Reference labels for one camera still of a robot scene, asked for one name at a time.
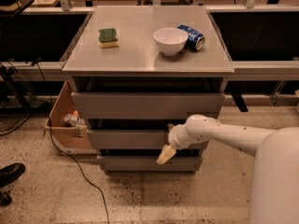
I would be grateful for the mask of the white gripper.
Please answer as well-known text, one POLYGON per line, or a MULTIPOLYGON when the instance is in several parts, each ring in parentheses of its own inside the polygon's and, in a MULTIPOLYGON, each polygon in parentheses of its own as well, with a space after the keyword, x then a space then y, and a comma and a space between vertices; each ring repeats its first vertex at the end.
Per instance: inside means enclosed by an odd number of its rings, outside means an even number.
POLYGON ((158 156, 157 163, 163 165, 173 158, 177 150, 187 148, 189 146, 189 135, 184 125, 168 125, 168 145, 165 145, 158 156))

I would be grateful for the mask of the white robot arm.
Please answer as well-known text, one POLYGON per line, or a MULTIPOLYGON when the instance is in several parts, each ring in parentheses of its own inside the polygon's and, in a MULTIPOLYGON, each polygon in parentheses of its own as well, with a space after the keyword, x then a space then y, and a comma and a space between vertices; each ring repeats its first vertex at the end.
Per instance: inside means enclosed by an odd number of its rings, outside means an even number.
POLYGON ((254 158, 249 224, 299 224, 298 127, 262 129, 192 115, 170 127, 157 162, 164 164, 177 151, 211 140, 254 158))

